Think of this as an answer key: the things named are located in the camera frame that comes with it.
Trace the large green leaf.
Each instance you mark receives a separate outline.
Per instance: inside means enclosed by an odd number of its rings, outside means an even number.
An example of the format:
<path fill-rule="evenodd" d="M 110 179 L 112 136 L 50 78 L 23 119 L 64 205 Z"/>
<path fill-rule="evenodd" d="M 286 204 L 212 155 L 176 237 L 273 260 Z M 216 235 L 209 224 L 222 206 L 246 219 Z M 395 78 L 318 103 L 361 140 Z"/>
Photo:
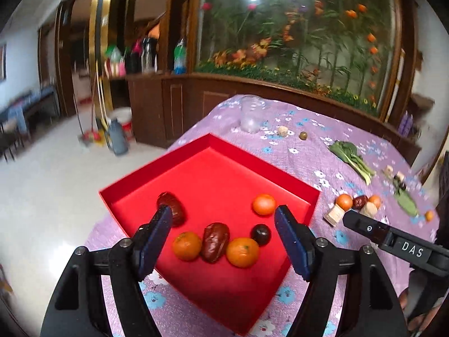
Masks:
<path fill-rule="evenodd" d="M 393 178 L 393 187 L 394 187 L 394 193 L 393 196 L 397 200 L 398 205 L 400 208 L 402 208 L 406 214 L 410 217 L 416 217 L 418 215 L 418 207 L 409 194 L 407 187 L 406 190 L 401 190 L 399 187 L 399 181 L 396 178 Z"/>

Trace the purple floral tablecloth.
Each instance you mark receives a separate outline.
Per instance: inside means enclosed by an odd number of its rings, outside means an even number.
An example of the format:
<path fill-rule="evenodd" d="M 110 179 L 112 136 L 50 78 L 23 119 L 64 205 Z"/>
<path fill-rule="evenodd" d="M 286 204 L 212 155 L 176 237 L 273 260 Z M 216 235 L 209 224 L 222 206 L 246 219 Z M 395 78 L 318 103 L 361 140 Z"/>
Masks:
<path fill-rule="evenodd" d="M 236 106 L 215 108 L 204 119 L 183 134 L 168 151 L 207 134 L 213 133 L 227 142 L 249 151 L 285 172 L 305 181 L 320 190 L 320 197 L 311 220 L 310 228 L 315 236 L 324 236 L 337 247 L 358 249 L 366 244 L 366 238 L 347 230 L 340 222 L 336 227 L 329 226 L 323 216 L 333 206 L 338 195 L 379 195 L 381 208 L 376 219 L 392 225 L 422 239 L 433 241 L 438 229 L 435 207 L 413 170 L 387 140 L 376 137 L 337 119 L 326 117 L 291 104 L 276 104 L 269 110 L 269 118 L 263 122 L 262 129 L 251 135 L 242 132 L 237 123 Z M 288 135 L 281 137 L 276 130 L 286 126 Z M 307 132 L 303 141 L 298 135 Z M 328 150 L 328 146 L 338 141 L 348 141 L 358 148 L 368 166 L 377 172 L 371 185 L 366 186 L 363 179 L 350 166 L 340 161 Z M 394 198 L 394 187 L 386 179 L 383 169 L 392 166 L 393 172 L 405 174 L 409 194 L 416 202 L 419 215 L 412 218 L 406 214 Z M 425 213 L 432 210 L 435 217 L 427 222 Z M 119 225 L 110 215 L 95 224 L 87 240 L 90 250 L 109 248 L 125 236 Z M 409 263 L 384 252 L 377 251 L 393 286 L 398 294 L 408 286 Z M 198 307 L 189 302 L 180 292 L 154 271 L 143 282 L 141 289 L 150 312 L 162 336 L 239 336 L 216 322 Z M 270 305 L 251 326 L 247 336 L 286 336 L 295 314 L 304 298 L 308 284 L 296 275 L 290 267 L 281 286 L 276 291 Z"/>

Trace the small tangerine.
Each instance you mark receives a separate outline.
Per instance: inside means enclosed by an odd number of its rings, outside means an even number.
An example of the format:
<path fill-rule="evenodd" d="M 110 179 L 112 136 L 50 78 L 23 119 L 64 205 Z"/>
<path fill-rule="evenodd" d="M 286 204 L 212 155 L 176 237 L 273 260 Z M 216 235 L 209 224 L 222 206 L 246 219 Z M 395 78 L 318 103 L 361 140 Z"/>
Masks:
<path fill-rule="evenodd" d="M 430 222 L 435 217 L 435 214 L 432 210 L 429 210 L 425 213 L 425 220 Z"/>

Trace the flower display glass case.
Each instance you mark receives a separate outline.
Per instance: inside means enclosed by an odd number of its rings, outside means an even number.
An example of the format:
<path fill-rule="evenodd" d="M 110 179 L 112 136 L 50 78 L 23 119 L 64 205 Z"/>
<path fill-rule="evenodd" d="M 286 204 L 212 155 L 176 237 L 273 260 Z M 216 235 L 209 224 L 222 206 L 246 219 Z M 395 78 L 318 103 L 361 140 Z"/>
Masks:
<path fill-rule="evenodd" d="M 394 0 L 201 0 L 196 70 L 267 81 L 379 114 Z"/>

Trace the white bucket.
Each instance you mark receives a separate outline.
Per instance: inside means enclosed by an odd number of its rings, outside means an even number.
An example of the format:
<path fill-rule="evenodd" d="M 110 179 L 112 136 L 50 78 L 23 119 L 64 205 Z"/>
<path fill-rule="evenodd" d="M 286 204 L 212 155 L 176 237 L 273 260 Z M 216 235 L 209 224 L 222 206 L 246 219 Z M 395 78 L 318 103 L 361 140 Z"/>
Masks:
<path fill-rule="evenodd" d="M 131 141 L 134 138 L 132 127 L 132 109 L 129 106 L 117 108 L 110 112 L 110 119 L 116 119 L 122 126 L 125 137 Z"/>

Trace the green water bottle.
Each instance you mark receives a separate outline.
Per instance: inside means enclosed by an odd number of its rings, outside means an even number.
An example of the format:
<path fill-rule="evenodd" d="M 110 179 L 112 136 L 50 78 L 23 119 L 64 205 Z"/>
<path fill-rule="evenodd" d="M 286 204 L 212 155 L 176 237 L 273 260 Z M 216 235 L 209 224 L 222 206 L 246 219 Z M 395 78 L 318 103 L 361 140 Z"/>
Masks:
<path fill-rule="evenodd" d="M 173 51 L 173 73 L 182 75 L 186 73 L 186 44 L 181 38 Z"/>

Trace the grey floor thermos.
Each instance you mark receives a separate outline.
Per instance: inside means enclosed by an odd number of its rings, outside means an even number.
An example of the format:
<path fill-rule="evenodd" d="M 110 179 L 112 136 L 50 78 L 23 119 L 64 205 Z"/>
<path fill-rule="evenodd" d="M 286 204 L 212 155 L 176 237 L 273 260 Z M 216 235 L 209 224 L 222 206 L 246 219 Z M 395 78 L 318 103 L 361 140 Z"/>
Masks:
<path fill-rule="evenodd" d="M 105 132 L 107 147 L 115 156 L 124 155 L 129 151 L 129 145 L 123 127 L 117 119 L 113 119 Z"/>

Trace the wooden cabinet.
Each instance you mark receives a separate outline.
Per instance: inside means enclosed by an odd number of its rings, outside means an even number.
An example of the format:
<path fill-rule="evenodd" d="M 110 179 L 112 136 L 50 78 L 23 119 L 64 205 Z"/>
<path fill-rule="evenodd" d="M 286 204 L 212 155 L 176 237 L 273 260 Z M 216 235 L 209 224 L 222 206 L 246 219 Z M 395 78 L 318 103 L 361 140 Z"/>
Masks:
<path fill-rule="evenodd" d="M 390 142 L 412 164 L 421 148 L 393 127 L 369 114 L 302 90 L 226 75 L 129 75 L 126 78 L 137 142 L 168 148 L 215 108 L 236 106 L 237 123 L 261 126 L 276 104 L 299 108 L 353 125 Z"/>

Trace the small white chunk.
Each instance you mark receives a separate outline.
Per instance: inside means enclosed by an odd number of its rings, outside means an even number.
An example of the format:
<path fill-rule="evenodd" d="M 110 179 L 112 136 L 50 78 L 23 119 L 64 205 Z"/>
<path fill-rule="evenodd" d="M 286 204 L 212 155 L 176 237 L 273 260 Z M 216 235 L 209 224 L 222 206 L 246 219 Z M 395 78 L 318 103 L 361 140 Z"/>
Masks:
<path fill-rule="evenodd" d="M 288 135 L 288 128 L 285 126 L 279 126 L 277 132 L 279 136 L 284 138 Z"/>

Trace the green olive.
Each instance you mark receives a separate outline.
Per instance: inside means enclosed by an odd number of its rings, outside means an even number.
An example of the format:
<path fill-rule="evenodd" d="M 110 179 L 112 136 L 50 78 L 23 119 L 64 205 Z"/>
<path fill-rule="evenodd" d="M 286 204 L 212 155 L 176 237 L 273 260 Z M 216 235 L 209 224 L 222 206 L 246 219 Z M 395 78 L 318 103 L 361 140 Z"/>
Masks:
<path fill-rule="evenodd" d="M 300 140 L 305 141 L 308 138 L 308 133 L 307 132 L 300 132 L 298 135 Z"/>

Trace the clear plastic cup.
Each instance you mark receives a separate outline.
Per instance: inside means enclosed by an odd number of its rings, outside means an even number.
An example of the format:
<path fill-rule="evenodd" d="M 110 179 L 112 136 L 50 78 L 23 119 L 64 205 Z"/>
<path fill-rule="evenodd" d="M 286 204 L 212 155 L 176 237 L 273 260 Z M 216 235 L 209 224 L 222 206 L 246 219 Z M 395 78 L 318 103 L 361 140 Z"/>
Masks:
<path fill-rule="evenodd" d="M 240 128 L 247 133 L 257 133 L 263 123 L 265 100 L 254 95 L 245 95 L 240 100 Z"/>

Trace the large red date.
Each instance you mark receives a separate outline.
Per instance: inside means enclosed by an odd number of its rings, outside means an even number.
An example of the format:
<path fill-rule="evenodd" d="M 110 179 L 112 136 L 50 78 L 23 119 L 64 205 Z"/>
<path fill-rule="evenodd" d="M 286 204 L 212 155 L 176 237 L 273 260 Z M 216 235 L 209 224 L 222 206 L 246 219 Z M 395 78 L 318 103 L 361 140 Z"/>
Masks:
<path fill-rule="evenodd" d="M 186 210 L 181 201 L 172 192 L 162 192 L 156 202 L 157 208 L 166 205 L 173 215 L 173 227 L 180 227 L 186 222 Z"/>

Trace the white sugarcane chunk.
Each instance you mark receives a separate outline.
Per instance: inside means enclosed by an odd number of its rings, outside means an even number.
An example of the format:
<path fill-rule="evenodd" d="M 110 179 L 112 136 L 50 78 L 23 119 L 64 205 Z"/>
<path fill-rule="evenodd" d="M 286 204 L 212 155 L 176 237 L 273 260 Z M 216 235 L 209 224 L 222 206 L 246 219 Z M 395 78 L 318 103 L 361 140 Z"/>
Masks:
<path fill-rule="evenodd" d="M 343 216 L 345 214 L 345 210 L 341 208 L 339 205 L 335 204 L 325 215 L 324 220 L 330 224 L 332 227 L 337 226 Z"/>
<path fill-rule="evenodd" d="M 360 210 L 360 213 L 363 216 L 369 217 L 371 219 L 374 219 L 376 214 L 378 212 L 377 206 L 372 202 L 366 202 L 365 205 Z"/>

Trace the orange tangerine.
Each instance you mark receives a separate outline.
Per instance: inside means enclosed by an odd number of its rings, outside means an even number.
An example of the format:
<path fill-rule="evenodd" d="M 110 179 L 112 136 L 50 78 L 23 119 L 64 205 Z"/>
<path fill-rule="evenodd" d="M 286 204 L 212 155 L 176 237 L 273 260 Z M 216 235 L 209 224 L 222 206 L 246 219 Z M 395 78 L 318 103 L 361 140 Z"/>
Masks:
<path fill-rule="evenodd" d="M 380 208 L 381 207 L 381 198 L 378 195 L 372 195 L 369 199 L 369 202 L 371 202 L 372 204 L 374 204 L 376 206 L 376 208 Z"/>
<path fill-rule="evenodd" d="M 172 251 L 176 258 L 191 262 L 195 260 L 202 250 L 202 238 L 191 231 L 179 234 L 172 243 Z"/>
<path fill-rule="evenodd" d="M 353 199 L 350 195 L 343 193 L 336 198 L 336 205 L 343 211 L 348 211 L 352 208 Z"/>
<path fill-rule="evenodd" d="M 257 215 L 268 217 L 276 210 L 276 200 L 269 194 L 260 194 L 253 200 L 252 209 Z"/>
<path fill-rule="evenodd" d="M 237 268 L 248 268 L 259 258 L 260 247 L 252 238 L 234 238 L 228 245 L 226 257 Z"/>

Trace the black thermos jug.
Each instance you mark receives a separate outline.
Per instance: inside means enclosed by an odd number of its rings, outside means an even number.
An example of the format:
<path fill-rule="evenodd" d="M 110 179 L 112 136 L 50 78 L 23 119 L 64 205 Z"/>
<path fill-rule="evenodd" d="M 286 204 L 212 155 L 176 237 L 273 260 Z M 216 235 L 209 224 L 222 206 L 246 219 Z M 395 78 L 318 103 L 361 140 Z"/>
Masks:
<path fill-rule="evenodd" d="M 141 42 L 141 72 L 152 73 L 156 68 L 157 39 L 146 37 Z"/>

